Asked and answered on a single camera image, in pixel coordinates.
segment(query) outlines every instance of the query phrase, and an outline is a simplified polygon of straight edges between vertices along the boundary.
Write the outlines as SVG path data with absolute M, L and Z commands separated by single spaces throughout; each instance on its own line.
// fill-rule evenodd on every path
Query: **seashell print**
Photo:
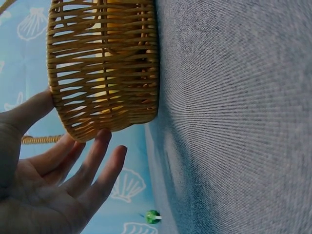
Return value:
M 32 40 L 41 35 L 47 28 L 48 19 L 44 8 L 30 8 L 30 14 L 18 25 L 18 36 L 22 40 Z
M 0 26 L 2 25 L 2 20 L 8 19 L 8 18 L 11 18 L 11 13 L 8 11 L 4 11 L 2 15 L 0 16 Z
M 145 188 L 146 184 L 138 173 L 124 168 L 113 187 L 111 198 L 130 203 L 132 197 L 142 192 Z
M 121 234 L 158 234 L 158 230 L 144 223 L 125 223 Z
M 22 103 L 23 103 L 23 92 L 19 92 L 18 99 L 16 100 L 16 103 L 13 105 L 9 104 L 9 103 L 4 104 L 4 110 L 10 111 L 10 110 L 14 109 L 15 107 L 21 105 Z
M 0 73 L 2 72 L 4 67 L 4 61 L 0 61 Z

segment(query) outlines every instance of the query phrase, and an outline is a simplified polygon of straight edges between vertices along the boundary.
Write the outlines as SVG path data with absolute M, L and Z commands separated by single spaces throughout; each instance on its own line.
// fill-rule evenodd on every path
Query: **gray fabric surface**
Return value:
M 312 1 L 157 8 L 159 233 L 312 233 Z

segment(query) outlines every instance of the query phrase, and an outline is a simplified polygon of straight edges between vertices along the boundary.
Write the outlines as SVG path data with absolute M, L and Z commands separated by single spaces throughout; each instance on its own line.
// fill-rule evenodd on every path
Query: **rattan weave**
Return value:
M 53 0 L 47 70 L 67 132 L 86 142 L 103 128 L 151 121 L 157 114 L 157 54 L 153 0 Z

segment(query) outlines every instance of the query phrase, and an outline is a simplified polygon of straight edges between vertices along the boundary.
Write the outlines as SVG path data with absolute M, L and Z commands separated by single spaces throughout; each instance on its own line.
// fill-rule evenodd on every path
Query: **green object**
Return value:
M 157 224 L 161 221 L 161 216 L 158 211 L 150 210 L 146 213 L 146 221 L 149 224 Z

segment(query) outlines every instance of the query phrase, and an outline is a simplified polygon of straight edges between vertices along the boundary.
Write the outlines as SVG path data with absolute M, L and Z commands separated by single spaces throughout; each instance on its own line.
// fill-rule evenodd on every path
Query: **palm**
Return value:
M 88 222 L 79 201 L 65 189 L 50 185 L 26 160 L 18 163 L 0 212 L 14 220 L 5 233 L 75 234 Z
M 6 234 L 78 234 L 107 199 L 127 148 L 117 147 L 97 180 L 111 133 L 99 131 L 80 169 L 64 182 L 85 144 L 65 134 L 54 147 L 19 160 L 23 134 L 53 108 L 49 91 L 0 113 L 0 230 Z

